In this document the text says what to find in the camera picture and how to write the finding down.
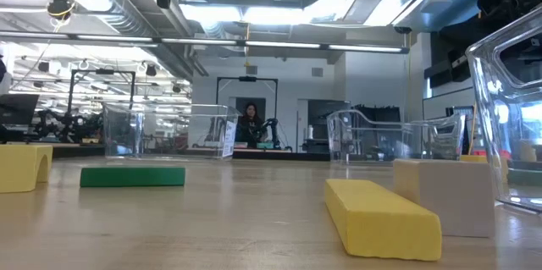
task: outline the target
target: transparent acrylic box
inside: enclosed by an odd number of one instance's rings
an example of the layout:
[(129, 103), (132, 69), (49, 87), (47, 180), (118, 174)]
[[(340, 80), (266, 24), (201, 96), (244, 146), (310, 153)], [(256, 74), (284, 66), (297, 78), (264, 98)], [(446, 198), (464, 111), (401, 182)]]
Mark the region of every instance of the transparent acrylic box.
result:
[(231, 158), (238, 117), (222, 105), (105, 102), (106, 157)]
[(497, 199), (542, 211), (542, 8), (467, 50)]
[(465, 115), (411, 123), (374, 122), (357, 110), (328, 116), (331, 161), (341, 165), (397, 158), (458, 160)]

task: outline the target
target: person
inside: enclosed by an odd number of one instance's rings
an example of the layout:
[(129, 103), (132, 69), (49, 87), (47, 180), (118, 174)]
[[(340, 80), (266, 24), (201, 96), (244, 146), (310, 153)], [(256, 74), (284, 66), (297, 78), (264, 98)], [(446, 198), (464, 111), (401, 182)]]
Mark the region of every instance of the person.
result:
[(235, 141), (246, 142), (249, 148), (257, 148), (257, 143), (264, 142), (268, 137), (267, 130), (261, 129), (262, 125), (263, 120), (257, 115), (256, 104), (249, 102), (237, 122)]

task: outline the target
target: wooden table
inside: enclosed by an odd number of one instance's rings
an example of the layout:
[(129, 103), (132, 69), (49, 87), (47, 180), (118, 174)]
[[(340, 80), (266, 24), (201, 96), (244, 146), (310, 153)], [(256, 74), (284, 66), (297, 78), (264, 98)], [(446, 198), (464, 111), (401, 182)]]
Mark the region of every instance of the wooden table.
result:
[(183, 163), (184, 188), (80, 189), (80, 168), (104, 162), (56, 161), (48, 186), (0, 195), (0, 269), (542, 267), (542, 220), (503, 206), (496, 208), (494, 240), (445, 237), (439, 262), (348, 256), (324, 205), (324, 180), (390, 186), (391, 168)]

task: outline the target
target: white paper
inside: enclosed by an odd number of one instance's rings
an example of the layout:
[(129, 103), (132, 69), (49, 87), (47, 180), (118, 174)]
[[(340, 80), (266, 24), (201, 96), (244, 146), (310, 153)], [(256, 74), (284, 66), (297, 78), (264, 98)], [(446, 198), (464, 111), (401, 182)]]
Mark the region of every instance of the white paper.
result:
[(227, 157), (234, 154), (236, 128), (237, 124), (233, 122), (228, 121), (226, 124), (226, 136), (224, 137), (224, 149), (222, 150), (222, 157)]

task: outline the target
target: wall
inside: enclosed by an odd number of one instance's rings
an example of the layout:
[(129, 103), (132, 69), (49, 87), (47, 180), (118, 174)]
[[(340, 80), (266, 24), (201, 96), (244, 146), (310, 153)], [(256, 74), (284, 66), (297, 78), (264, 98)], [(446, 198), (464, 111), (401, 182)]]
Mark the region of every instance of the wall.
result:
[(346, 100), (346, 53), (343, 53), (335, 63), (334, 72), (334, 92), (335, 100)]
[(431, 39), (429, 33), (419, 33), (416, 44), (411, 47), (410, 75), (406, 72), (407, 85), (405, 121), (423, 119), (423, 97), (426, 93), (426, 83), (423, 71), (431, 67)]
[[(192, 102), (214, 104), (217, 77), (239, 77), (246, 75), (243, 66), (244, 58), (200, 58), (200, 62), (210, 74), (208, 77), (196, 75), (192, 86)], [(277, 119), (282, 125), (285, 136), (279, 127), (279, 136), (287, 138), (290, 146), (296, 143), (296, 122), (298, 100), (300, 99), (334, 99), (334, 66), (327, 65), (325, 59), (289, 58), (283, 62), (280, 58), (251, 58), (250, 63), (258, 66), (258, 78), (274, 78), (279, 80)], [(312, 67), (324, 68), (324, 77), (312, 77)], [(219, 93), (219, 104), (229, 105), (231, 97), (265, 97), (267, 118), (274, 112), (274, 92), (263, 82), (245, 83), (238, 80), (222, 80)]]
[(346, 54), (346, 100), (352, 105), (396, 106), (405, 110), (407, 55), (365, 52)]

